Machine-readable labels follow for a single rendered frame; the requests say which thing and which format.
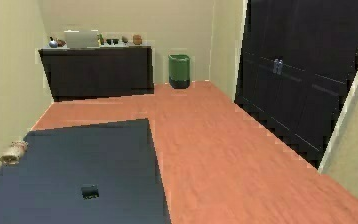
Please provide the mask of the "green waste bin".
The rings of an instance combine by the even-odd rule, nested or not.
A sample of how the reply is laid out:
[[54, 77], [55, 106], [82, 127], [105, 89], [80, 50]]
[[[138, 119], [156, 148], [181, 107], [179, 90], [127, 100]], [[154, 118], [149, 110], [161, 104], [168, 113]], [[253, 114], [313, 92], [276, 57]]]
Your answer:
[[184, 54], [169, 55], [169, 83], [174, 89], [190, 85], [190, 57]]

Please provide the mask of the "dark brown sideboard cabinet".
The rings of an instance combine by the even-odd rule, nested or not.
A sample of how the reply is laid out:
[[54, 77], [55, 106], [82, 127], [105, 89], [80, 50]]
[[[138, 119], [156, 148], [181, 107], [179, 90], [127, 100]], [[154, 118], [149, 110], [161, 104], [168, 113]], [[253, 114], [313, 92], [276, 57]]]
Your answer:
[[55, 102], [154, 93], [152, 49], [40, 49]]

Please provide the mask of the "dark blue table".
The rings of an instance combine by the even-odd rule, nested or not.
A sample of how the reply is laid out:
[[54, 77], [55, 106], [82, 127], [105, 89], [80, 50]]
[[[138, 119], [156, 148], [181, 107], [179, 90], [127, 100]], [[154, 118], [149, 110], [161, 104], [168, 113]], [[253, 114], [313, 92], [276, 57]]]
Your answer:
[[[171, 224], [146, 119], [29, 132], [0, 168], [0, 224]], [[97, 185], [84, 200], [81, 187]]]

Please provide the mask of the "small black box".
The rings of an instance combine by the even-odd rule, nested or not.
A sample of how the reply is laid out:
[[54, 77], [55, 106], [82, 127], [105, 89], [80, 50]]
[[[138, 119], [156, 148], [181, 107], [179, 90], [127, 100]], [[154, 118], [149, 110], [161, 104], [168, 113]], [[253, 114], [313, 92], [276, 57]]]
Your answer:
[[81, 187], [81, 194], [84, 200], [98, 198], [99, 190], [97, 185], [87, 185]]

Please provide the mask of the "silver laptop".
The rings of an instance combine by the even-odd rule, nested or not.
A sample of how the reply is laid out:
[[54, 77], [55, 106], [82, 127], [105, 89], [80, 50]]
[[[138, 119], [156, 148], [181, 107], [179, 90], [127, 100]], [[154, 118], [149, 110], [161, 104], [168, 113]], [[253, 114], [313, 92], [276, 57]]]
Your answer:
[[95, 48], [99, 46], [97, 33], [93, 31], [78, 31], [65, 33], [68, 48]]

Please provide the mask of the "large black wardrobe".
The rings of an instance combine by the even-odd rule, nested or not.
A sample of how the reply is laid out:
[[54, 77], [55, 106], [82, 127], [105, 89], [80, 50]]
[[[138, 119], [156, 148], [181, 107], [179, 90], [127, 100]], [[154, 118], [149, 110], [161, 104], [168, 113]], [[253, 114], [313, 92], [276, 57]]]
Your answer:
[[235, 102], [314, 167], [357, 70], [358, 0], [247, 0]]

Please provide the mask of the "tan bread loaf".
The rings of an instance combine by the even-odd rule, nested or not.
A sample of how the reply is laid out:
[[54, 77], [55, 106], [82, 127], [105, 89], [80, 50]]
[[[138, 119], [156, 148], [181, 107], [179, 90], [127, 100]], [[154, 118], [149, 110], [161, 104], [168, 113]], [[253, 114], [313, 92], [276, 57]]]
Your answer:
[[27, 151], [28, 143], [25, 141], [12, 142], [9, 148], [2, 154], [0, 161], [5, 165], [15, 165]]

